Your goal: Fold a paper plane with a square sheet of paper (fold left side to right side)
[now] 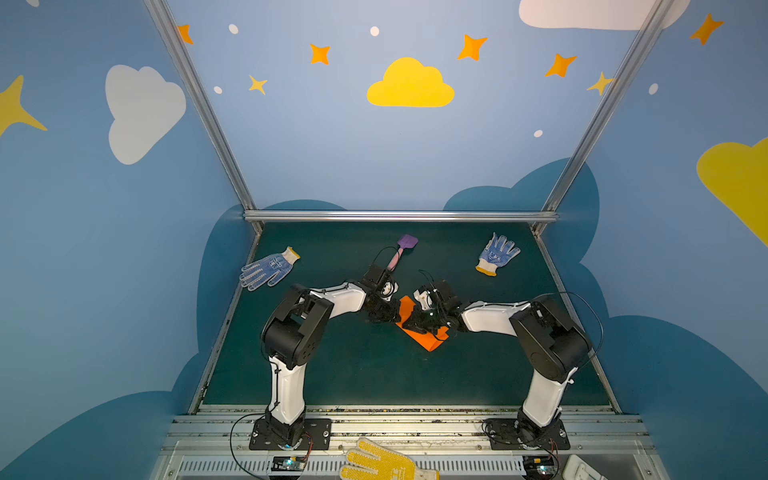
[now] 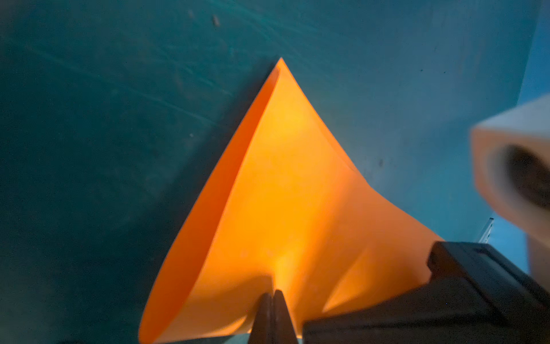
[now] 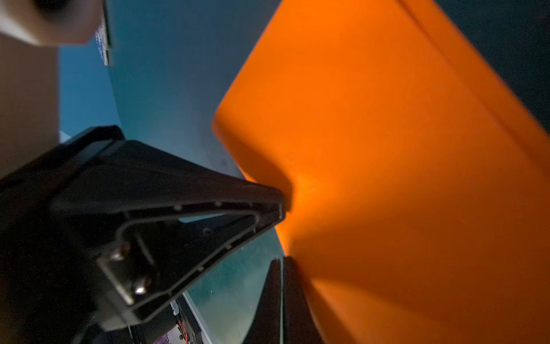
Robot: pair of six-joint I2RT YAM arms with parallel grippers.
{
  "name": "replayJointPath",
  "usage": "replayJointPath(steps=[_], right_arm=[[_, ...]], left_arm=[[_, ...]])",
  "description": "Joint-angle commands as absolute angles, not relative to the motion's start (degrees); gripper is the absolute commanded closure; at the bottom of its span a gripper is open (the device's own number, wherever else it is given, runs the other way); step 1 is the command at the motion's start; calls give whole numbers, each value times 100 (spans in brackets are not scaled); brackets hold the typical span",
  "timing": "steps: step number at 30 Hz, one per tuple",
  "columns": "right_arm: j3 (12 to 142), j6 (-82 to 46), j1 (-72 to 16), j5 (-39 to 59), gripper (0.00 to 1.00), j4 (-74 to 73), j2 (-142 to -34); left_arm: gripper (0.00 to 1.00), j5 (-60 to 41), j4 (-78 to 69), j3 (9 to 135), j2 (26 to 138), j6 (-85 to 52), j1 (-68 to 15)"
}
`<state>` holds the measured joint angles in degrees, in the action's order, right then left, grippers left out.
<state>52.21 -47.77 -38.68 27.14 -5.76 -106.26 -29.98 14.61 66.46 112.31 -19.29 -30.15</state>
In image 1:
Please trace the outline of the orange square paper sheet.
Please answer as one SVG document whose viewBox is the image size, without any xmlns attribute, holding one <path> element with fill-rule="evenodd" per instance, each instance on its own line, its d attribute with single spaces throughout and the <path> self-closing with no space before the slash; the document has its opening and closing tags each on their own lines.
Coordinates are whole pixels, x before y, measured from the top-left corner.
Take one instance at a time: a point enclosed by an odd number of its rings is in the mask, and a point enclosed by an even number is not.
<svg viewBox="0 0 768 480">
<path fill-rule="evenodd" d="M 440 345 L 442 345 L 446 340 L 449 339 L 448 330 L 449 328 L 447 326 L 440 326 L 437 329 L 437 333 L 430 333 L 429 331 L 425 331 L 424 333 L 419 333 L 414 330 L 407 329 L 405 327 L 405 323 L 409 320 L 412 320 L 414 318 L 414 312 L 419 307 L 419 304 L 412 300 L 408 296 L 404 296 L 400 299 L 400 307 L 399 307 L 399 315 L 400 315 L 400 321 L 397 323 L 397 326 L 410 338 L 412 338 L 414 341 L 416 341 L 419 345 L 421 345 L 425 350 L 428 352 L 434 351 L 436 348 L 438 348 Z"/>
</svg>

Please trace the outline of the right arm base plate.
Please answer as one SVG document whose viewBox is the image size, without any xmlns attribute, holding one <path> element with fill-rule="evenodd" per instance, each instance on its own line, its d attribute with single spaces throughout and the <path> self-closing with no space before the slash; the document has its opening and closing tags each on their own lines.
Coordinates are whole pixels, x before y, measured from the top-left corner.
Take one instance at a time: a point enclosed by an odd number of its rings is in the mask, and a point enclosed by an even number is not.
<svg viewBox="0 0 768 480">
<path fill-rule="evenodd" d="M 493 450 L 569 450 L 571 443 L 561 419 L 546 427 L 517 418 L 489 418 L 482 432 Z"/>
</svg>

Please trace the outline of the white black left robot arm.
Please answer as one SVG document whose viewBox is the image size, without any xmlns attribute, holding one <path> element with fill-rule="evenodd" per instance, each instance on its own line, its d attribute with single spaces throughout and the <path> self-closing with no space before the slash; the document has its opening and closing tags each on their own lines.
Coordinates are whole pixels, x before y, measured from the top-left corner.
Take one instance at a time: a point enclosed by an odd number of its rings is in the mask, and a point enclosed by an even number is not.
<svg viewBox="0 0 768 480">
<path fill-rule="evenodd" d="M 329 321 L 365 312 L 373 322 L 396 323 L 400 320 L 394 298 L 397 291 L 392 272 L 375 264 L 360 280 L 325 288 L 291 286 L 261 334 L 271 370 L 265 432 L 278 446 L 293 449 L 304 436 L 306 365 L 319 348 Z"/>
</svg>

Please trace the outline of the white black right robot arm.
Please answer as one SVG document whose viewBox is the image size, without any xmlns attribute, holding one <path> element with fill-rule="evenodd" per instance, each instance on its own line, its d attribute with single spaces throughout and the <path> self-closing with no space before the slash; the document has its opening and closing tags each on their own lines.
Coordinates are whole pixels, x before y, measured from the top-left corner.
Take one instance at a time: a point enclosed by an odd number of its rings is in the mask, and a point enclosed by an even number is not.
<svg viewBox="0 0 768 480">
<path fill-rule="evenodd" d="M 492 444 L 523 449 L 569 446 L 561 414 L 567 386 L 590 361 L 591 340 L 560 303 L 565 293 L 519 302 L 463 302 L 445 281 L 425 285 L 401 300 L 401 328 L 424 342 L 452 331 L 515 337 L 533 368 L 527 397 L 506 425 L 487 420 Z"/>
</svg>

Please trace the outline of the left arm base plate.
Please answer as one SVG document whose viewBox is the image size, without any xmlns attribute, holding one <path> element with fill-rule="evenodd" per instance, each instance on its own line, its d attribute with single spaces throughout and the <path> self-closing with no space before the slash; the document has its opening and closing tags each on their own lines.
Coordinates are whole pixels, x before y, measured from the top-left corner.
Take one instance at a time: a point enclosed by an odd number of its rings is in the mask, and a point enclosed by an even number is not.
<svg viewBox="0 0 768 480">
<path fill-rule="evenodd" d="M 329 418 L 299 419 L 292 425 L 274 419 L 259 418 L 252 429 L 251 451 L 325 451 L 330 446 L 332 421 Z"/>
</svg>

